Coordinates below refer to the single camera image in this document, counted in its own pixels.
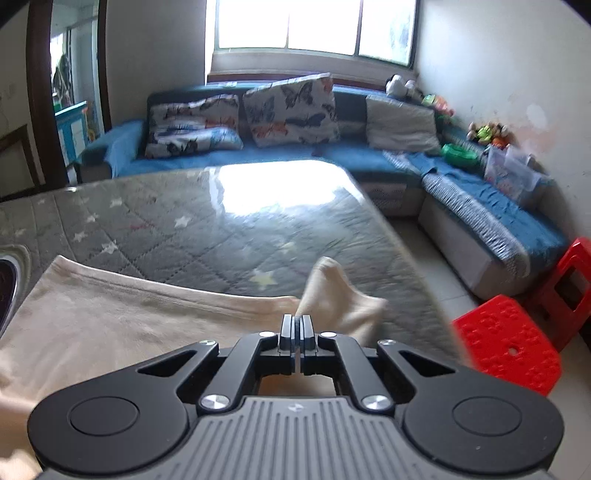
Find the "red plastic stool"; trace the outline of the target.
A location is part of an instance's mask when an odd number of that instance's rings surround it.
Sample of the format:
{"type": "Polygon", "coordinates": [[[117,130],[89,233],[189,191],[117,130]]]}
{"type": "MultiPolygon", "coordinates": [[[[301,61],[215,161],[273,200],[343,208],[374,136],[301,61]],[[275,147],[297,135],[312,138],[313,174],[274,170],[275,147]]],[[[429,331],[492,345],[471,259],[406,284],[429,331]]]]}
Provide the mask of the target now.
{"type": "Polygon", "coordinates": [[[590,240],[579,237],[533,293],[533,309],[557,351],[590,318],[590,268],[590,240]]]}
{"type": "Polygon", "coordinates": [[[559,353],[516,300],[498,295],[452,325],[475,369],[544,396],[558,383],[559,353]]]}

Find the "grey white plain pillow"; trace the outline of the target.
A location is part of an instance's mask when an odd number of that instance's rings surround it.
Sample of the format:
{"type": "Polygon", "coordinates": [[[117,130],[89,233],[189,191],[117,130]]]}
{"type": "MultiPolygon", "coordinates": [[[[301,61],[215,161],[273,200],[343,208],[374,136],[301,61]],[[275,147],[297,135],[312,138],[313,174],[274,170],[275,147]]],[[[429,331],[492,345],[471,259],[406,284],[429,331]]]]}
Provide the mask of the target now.
{"type": "Polygon", "coordinates": [[[366,97],[366,137],[371,147],[438,155],[435,113],[426,107],[376,95],[366,97]]]}

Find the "dark wooden door frame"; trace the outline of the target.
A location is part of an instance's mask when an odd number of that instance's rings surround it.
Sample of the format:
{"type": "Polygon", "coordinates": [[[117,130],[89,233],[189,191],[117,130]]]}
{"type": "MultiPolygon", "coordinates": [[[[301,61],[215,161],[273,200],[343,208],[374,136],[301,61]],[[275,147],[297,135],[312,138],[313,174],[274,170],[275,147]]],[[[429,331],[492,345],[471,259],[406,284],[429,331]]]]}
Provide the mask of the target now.
{"type": "MultiPolygon", "coordinates": [[[[103,127],[112,128],[106,74],[107,0],[98,2],[97,69],[103,127]]],[[[50,27],[53,1],[30,1],[26,34],[26,74],[31,125],[46,190],[65,187],[67,172],[50,105],[50,27]]]]}

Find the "colourful toy pile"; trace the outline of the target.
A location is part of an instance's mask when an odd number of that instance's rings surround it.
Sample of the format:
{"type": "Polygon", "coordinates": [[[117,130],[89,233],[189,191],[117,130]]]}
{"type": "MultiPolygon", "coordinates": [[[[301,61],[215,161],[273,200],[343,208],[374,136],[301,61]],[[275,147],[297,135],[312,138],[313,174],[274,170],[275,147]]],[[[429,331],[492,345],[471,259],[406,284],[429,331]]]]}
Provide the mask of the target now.
{"type": "Polygon", "coordinates": [[[478,125],[471,123],[468,127],[467,140],[488,147],[505,149],[509,145],[510,130],[506,125],[489,122],[478,125]]]}

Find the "round black induction cooktop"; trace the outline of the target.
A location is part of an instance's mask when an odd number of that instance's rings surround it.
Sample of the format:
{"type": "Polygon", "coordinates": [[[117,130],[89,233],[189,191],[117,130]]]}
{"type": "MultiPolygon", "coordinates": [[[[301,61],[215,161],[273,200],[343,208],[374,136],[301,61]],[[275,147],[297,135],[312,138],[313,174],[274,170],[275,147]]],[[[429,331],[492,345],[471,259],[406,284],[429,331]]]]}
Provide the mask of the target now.
{"type": "Polygon", "coordinates": [[[22,284],[22,268],[17,259],[10,255],[2,255],[0,259],[1,332],[4,332],[14,314],[22,284]]]}

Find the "blue sectional sofa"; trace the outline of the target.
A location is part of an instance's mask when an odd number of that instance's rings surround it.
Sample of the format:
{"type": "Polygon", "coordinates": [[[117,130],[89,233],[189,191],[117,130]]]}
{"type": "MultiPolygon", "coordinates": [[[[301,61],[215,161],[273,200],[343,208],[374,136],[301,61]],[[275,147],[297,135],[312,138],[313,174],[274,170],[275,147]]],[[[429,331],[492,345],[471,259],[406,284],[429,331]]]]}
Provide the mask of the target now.
{"type": "Polygon", "coordinates": [[[318,159],[353,176],[387,217],[413,217],[479,298],[517,295],[552,268],[568,241],[549,220],[507,198],[481,176],[440,157],[377,150],[366,139],[367,89],[335,87],[341,129],[338,142],[259,148],[245,116],[242,149],[213,150],[176,158],[145,155],[153,116],[127,121],[90,143],[78,158],[79,177],[93,182],[165,170],[230,164],[318,159]]]}

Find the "clear plastic storage box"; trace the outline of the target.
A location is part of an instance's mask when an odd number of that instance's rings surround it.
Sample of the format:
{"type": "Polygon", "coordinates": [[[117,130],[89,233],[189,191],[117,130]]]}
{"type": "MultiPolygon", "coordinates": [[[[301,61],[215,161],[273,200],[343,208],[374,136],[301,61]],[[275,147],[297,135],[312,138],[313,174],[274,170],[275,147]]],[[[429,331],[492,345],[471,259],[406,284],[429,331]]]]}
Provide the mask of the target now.
{"type": "Polygon", "coordinates": [[[530,168],[510,147],[488,150],[484,173],[487,182],[522,208],[535,209],[546,186],[543,174],[530,168]]]}

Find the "white plush toy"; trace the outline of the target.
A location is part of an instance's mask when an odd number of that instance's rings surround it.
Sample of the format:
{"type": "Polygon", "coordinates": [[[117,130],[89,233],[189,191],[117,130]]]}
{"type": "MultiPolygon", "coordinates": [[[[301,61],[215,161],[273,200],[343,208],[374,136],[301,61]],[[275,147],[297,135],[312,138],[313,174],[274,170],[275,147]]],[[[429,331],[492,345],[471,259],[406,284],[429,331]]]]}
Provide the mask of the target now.
{"type": "Polygon", "coordinates": [[[396,99],[413,99],[416,92],[414,80],[405,81],[401,75],[394,75],[386,83],[386,94],[396,99]]]}

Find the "window with frame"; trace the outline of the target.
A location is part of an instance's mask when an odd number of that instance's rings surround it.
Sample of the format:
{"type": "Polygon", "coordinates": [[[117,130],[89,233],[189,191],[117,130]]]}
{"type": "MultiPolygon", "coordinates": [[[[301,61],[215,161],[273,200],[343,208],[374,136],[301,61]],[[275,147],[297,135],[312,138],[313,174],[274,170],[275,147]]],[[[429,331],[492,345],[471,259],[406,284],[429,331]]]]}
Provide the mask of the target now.
{"type": "Polygon", "coordinates": [[[216,51],[311,52],[410,67],[418,1],[214,1],[216,51]]]}

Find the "green plastic toy bowl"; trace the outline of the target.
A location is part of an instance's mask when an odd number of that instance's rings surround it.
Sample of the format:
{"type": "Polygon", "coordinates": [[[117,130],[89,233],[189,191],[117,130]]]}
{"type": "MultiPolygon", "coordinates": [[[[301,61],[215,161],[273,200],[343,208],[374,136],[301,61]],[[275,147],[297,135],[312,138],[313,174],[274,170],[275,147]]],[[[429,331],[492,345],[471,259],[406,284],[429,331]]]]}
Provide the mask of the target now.
{"type": "Polygon", "coordinates": [[[472,150],[456,144],[445,144],[441,149],[444,160],[456,168],[471,169],[479,165],[480,157],[472,150]]]}

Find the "beige cloth garment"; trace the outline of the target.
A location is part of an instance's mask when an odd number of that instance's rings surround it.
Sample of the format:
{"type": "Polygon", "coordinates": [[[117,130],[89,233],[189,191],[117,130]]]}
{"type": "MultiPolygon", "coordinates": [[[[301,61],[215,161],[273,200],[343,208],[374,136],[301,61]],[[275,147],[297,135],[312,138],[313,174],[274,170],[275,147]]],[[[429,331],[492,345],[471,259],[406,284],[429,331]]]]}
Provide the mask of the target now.
{"type": "Polygon", "coordinates": [[[192,290],[58,256],[1,336],[1,476],[40,473],[26,422],[55,391],[199,340],[231,347],[246,334],[280,330],[286,314],[308,314],[315,330],[367,345],[387,305],[353,287],[328,257],[315,263],[297,298],[192,290]]]}

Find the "far red plastic stool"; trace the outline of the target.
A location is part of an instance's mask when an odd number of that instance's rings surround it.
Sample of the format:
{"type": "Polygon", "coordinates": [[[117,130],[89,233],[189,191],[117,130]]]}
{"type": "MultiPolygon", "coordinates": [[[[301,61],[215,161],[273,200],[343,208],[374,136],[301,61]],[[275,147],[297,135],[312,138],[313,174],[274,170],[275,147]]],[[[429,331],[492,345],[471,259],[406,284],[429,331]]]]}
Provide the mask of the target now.
{"type": "Polygon", "coordinates": [[[590,318],[590,268],[590,240],[579,237],[533,293],[533,309],[557,351],[590,318]]]}

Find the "grey quilted star table cover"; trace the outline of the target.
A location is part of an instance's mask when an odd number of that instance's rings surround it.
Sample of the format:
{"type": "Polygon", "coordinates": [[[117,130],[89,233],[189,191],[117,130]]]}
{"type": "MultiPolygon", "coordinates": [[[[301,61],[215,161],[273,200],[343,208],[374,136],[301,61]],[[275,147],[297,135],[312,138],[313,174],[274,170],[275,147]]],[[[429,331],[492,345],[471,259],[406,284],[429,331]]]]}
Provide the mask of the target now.
{"type": "Polygon", "coordinates": [[[320,160],[140,174],[6,201],[1,241],[28,250],[33,279],[64,256],[245,296],[301,296],[329,257],[356,288],[387,301],[379,337],[461,356],[400,236],[349,173],[320,160]]]}

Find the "upright butterfly print pillow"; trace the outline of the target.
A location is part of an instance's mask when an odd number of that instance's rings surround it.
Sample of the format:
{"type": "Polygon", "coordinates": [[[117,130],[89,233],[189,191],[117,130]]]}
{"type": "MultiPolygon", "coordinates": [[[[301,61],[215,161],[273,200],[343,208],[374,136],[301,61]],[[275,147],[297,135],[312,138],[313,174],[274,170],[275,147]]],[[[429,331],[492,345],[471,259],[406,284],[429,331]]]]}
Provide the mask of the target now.
{"type": "Polygon", "coordinates": [[[324,144],[341,138],[332,75],[277,81],[242,95],[245,117],[259,148],[324,144]]]}

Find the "left butterfly print pillow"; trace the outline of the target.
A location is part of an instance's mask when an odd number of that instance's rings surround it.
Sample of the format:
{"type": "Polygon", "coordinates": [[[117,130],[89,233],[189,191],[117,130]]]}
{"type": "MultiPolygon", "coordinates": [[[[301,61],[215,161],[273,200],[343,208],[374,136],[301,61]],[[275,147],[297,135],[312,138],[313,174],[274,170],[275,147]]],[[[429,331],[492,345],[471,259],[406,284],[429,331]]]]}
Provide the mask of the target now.
{"type": "Polygon", "coordinates": [[[216,95],[189,103],[149,108],[145,156],[163,159],[213,150],[242,150],[238,95],[216,95]]]}

